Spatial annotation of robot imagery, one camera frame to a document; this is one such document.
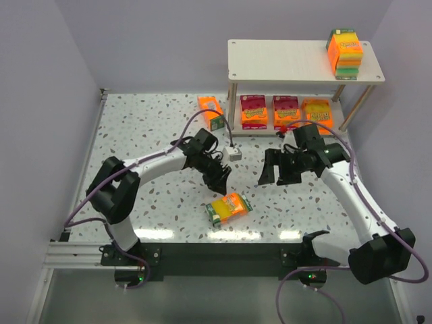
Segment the stacked sponges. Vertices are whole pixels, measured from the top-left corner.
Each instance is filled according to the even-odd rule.
[[[338,80],[357,80],[363,49],[354,29],[333,29],[326,49],[335,77]]]

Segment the lavender wall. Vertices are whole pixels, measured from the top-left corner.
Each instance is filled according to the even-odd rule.
[[[99,90],[52,0],[0,1],[0,322],[23,323]]]
[[[350,128],[364,182],[432,267],[432,2],[394,0],[372,38],[386,78]],[[404,277],[423,272],[413,260]],[[412,311],[432,318],[432,280],[408,285]]]
[[[167,92],[226,90],[230,38],[369,40],[392,0],[56,2],[100,87]]]

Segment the shelf leg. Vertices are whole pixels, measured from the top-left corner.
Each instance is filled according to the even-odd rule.
[[[231,130],[234,129],[234,113],[236,110],[236,99],[237,99],[237,84],[236,83],[230,83],[229,84],[229,91],[228,91],[228,124],[231,128]]]
[[[345,89],[345,84],[341,84],[340,86],[338,86],[335,94],[333,95],[333,97],[331,98],[331,100],[335,103],[339,100],[340,95],[342,94],[342,91],[344,91]]]
[[[346,128],[351,123],[352,119],[357,114],[358,110],[360,110],[360,107],[363,106],[363,103],[365,103],[366,99],[368,99],[368,97],[371,95],[373,89],[375,89],[375,86],[367,86],[366,87],[366,89],[363,91],[363,93],[360,96],[360,98],[358,98],[356,104],[351,109],[351,111],[348,114],[348,116],[346,116],[346,119],[344,120],[344,122],[342,123],[342,125],[339,127],[339,130],[341,130],[342,132],[346,131]]]

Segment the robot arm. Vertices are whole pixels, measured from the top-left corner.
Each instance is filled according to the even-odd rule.
[[[293,131],[298,148],[294,152],[287,149],[284,141],[282,150],[268,149],[265,152],[265,165],[259,184],[275,181],[274,166],[279,167],[277,185],[301,183],[301,173],[313,171],[318,178],[336,195],[345,208],[358,234],[359,248],[347,246],[340,238],[320,235],[313,239],[316,255],[349,264],[354,276],[363,284],[407,268],[410,253],[391,236],[371,215],[359,199],[350,179],[350,158],[339,144],[325,144],[316,125],[307,125]],[[414,234],[398,226],[379,208],[357,175],[355,181],[368,202],[381,215],[385,222],[408,245],[414,246]]]
[[[227,178],[231,173],[231,167],[225,165],[225,162],[228,159],[232,161],[241,159],[238,148],[224,149],[226,155],[213,157],[211,149],[217,143],[217,138],[203,128],[194,137],[184,139],[172,149],[176,142],[173,141],[171,146],[156,153],[159,157],[141,164],[136,162],[143,161],[146,157],[125,161],[120,161],[116,157],[108,158],[86,192],[89,195],[115,172],[134,163],[138,165],[115,178],[118,185],[108,183],[90,199],[93,208],[106,218],[113,239],[123,251],[129,254],[142,255],[140,240],[133,230],[129,217],[139,187],[166,173],[191,167],[202,173],[204,183],[210,190],[224,195],[227,192]]]

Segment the speckled white surface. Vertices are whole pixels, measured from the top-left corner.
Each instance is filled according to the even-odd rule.
[[[115,155],[130,159],[163,148],[182,132],[195,111],[197,94],[110,94],[94,142],[83,189],[88,188],[103,160]],[[216,98],[225,107],[226,94]],[[205,127],[199,116],[189,135]],[[219,147],[228,143],[223,130],[214,134]],[[221,229],[214,229],[204,205],[220,198],[203,184],[196,170],[169,173],[145,184],[131,214],[134,229],[143,242],[298,242],[305,233],[329,230],[338,237],[358,242],[351,221],[329,188],[313,173],[303,174],[303,183],[257,186],[264,150],[279,147],[278,138],[234,138],[243,160],[232,165],[228,192],[245,194],[254,210]],[[75,220],[97,216],[87,204]],[[100,223],[72,229],[72,242],[106,242]]]

